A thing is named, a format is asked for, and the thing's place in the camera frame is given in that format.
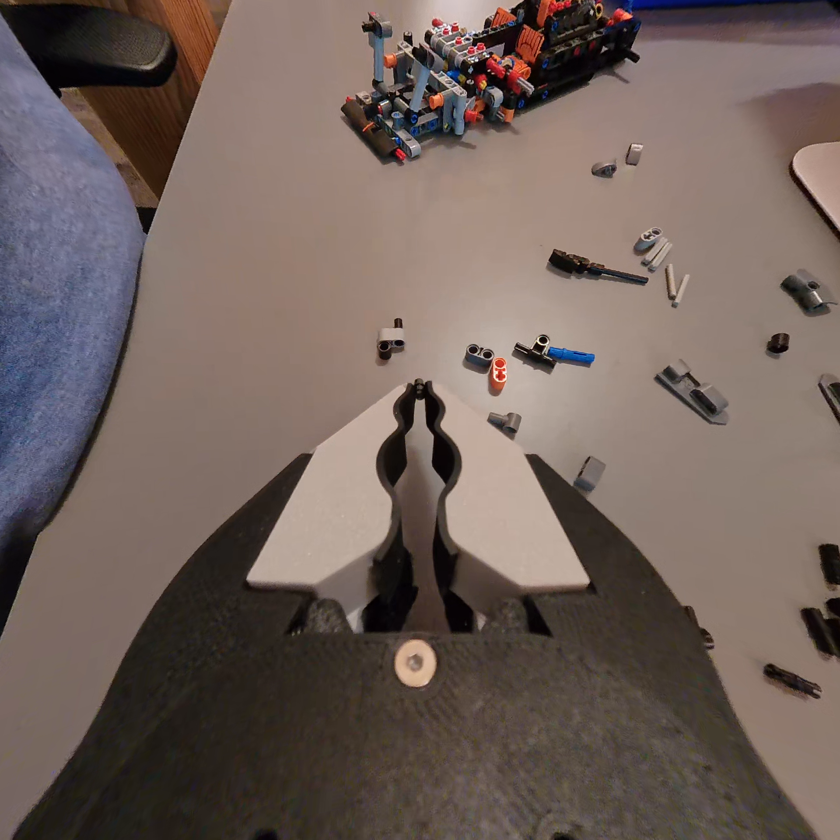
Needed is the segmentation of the dark grey lego panel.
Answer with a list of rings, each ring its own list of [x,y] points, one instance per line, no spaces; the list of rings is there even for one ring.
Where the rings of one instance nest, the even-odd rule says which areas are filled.
[[[798,269],[784,278],[780,288],[808,314],[823,314],[838,305],[830,287],[805,269]]]

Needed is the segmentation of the lego car chassis build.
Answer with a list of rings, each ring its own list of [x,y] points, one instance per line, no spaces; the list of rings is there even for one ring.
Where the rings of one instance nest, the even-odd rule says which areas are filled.
[[[392,24],[369,13],[361,29],[373,51],[371,89],[347,97],[341,111],[379,157],[416,159],[423,137],[510,124],[607,68],[638,62],[640,28],[631,2],[609,13],[602,2],[524,1],[498,7],[482,29],[434,18],[423,40],[405,32],[388,52]]]

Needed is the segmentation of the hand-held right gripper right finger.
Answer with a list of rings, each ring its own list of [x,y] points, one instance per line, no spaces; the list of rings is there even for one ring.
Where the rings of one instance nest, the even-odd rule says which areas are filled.
[[[472,632],[505,599],[585,591],[590,576],[522,448],[431,381],[425,417],[444,483],[433,558],[449,629]]]

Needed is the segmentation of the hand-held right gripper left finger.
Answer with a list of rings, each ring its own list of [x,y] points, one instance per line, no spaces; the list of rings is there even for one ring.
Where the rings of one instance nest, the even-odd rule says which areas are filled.
[[[313,450],[248,585],[332,599],[366,631],[403,628],[417,588],[396,483],[415,404],[413,383],[397,387]]]

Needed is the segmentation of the pale flat pad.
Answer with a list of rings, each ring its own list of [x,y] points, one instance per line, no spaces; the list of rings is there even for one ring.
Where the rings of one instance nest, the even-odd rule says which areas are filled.
[[[791,172],[826,222],[839,234],[839,141],[798,150]]]

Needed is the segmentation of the black connector with blue pin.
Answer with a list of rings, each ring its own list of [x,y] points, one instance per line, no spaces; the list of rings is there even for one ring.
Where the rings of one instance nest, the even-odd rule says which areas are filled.
[[[515,343],[513,352],[524,359],[530,360],[535,364],[547,366],[550,369],[559,362],[588,366],[595,361],[595,355],[593,353],[552,346],[550,337],[545,333],[539,334],[530,344]]]

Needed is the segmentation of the black lego piece with axle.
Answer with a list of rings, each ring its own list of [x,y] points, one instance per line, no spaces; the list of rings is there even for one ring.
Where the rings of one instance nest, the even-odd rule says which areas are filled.
[[[640,276],[631,272],[607,268],[604,265],[594,262],[580,255],[567,253],[560,249],[554,249],[549,257],[549,265],[552,268],[565,272],[569,275],[582,277],[606,277],[610,280],[621,280],[636,285],[646,285],[647,276]]]

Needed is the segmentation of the wooden cabinet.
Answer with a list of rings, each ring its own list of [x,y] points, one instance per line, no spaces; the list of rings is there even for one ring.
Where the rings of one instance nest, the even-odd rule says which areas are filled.
[[[117,166],[134,202],[156,207],[214,52],[229,2],[87,1],[161,26],[175,42],[175,70],[161,87],[88,87],[61,101]]]

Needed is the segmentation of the grey flat lego panel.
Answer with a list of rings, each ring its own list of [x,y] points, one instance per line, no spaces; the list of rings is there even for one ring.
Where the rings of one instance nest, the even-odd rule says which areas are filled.
[[[692,374],[687,362],[678,360],[675,364],[666,366],[656,374],[655,379],[709,424],[728,424],[728,399],[715,386],[700,383]]]

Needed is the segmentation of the blue object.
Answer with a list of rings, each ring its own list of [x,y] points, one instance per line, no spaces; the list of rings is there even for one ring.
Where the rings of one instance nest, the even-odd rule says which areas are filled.
[[[621,1],[620,5],[636,11],[676,11],[700,8],[803,5],[812,1]]]

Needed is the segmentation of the person's blue clothing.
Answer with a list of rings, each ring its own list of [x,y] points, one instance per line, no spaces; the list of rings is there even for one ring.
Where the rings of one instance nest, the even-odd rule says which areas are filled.
[[[106,152],[1,23],[1,627],[111,389],[144,247]]]

